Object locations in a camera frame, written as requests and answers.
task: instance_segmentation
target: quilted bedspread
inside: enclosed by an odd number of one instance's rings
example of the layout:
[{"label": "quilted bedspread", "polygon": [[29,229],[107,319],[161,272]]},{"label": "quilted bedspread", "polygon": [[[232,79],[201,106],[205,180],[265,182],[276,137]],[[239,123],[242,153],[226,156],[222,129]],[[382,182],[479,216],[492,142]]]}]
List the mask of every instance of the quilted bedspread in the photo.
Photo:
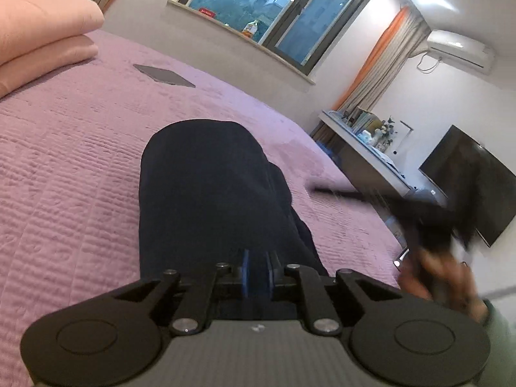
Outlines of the quilted bedspread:
[{"label": "quilted bedspread", "polygon": [[[400,247],[368,206],[310,197],[347,179],[292,121],[168,56],[97,31],[99,56],[0,100],[0,385],[27,386],[19,342],[44,314],[138,279],[138,179],[149,138],[169,123],[244,125],[284,172],[322,263],[395,285]],[[159,84],[133,64],[197,88]]]}]

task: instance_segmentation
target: television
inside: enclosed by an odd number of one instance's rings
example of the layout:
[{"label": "television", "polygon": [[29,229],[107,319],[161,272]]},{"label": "television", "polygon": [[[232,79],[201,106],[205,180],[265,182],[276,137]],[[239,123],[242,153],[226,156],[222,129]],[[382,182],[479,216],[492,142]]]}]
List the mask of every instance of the television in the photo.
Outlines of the television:
[{"label": "television", "polygon": [[516,214],[516,176],[478,142],[452,125],[420,171],[448,198],[460,187],[467,157],[481,152],[476,229],[491,247]]}]

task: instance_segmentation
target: window sill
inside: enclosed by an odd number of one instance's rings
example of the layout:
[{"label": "window sill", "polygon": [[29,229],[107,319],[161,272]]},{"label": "window sill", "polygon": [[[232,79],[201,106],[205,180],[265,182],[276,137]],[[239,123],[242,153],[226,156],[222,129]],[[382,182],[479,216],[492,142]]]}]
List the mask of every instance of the window sill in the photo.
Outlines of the window sill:
[{"label": "window sill", "polygon": [[303,74],[301,71],[299,71],[293,65],[289,64],[283,58],[281,58],[280,56],[276,55],[275,53],[273,53],[272,51],[270,51],[266,47],[260,45],[259,43],[253,41],[252,39],[249,39],[248,37],[245,37],[240,32],[237,32],[235,29],[232,29],[229,26],[226,26],[225,24],[219,22],[216,19],[213,19],[213,18],[211,18],[209,16],[206,16],[205,14],[202,14],[201,12],[198,12],[198,11],[194,10],[193,8],[190,8],[190,7],[186,6],[186,5],[178,3],[177,1],[168,0],[168,4],[176,6],[176,7],[179,7],[179,8],[182,8],[183,10],[187,10],[188,12],[190,12],[191,14],[193,14],[195,16],[199,16],[200,18],[203,18],[203,19],[207,20],[208,22],[211,22],[211,23],[217,25],[220,28],[224,28],[229,33],[231,33],[231,34],[233,34],[235,36],[238,36],[240,39],[242,39],[245,42],[249,43],[250,45],[254,46],[256,49],[260,50],[265,55],[268,55],[268,56],[274,58],[276,61],[278,61],[281,64],[283,64],[285,67],[287,67],[291,71],[295,72],[298,76],[302,77],[305,81],[308,81],[311,85],[315,85],[315,81],[314,80],[312,80],[307,75]]}]

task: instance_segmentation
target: peach folded blanket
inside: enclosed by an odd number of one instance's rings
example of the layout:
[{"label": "peach folded blanket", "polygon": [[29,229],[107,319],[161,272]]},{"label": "peach folded blanket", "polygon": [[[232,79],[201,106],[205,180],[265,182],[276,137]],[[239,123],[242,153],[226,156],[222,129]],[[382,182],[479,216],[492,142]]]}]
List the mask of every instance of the peach folded blanket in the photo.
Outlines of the peach folded blanket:
[{"label": "peach folded blanket", "polygon": [[19,56],[0,66],[0,98],[56,68],[97,55],[99,49],[87,36],[67,37]]},{"label": "peach folded blanket", "polygon": [[0,65],[102,24],[104,15],[91,0],[0,0]]}]

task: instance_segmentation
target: green sleeve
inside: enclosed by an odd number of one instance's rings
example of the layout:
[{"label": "green sleeve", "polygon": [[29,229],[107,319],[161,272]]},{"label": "green sleeve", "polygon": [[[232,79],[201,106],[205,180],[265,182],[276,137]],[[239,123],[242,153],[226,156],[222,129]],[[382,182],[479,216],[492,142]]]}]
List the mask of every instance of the green sleeve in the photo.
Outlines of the green sleeve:
[{"label": "green sleeve", "polygon": [[491,354],[477,383],[478,387],[516,387],[516,342],[509,322],[486,301],[489,317],[485,328]]}]

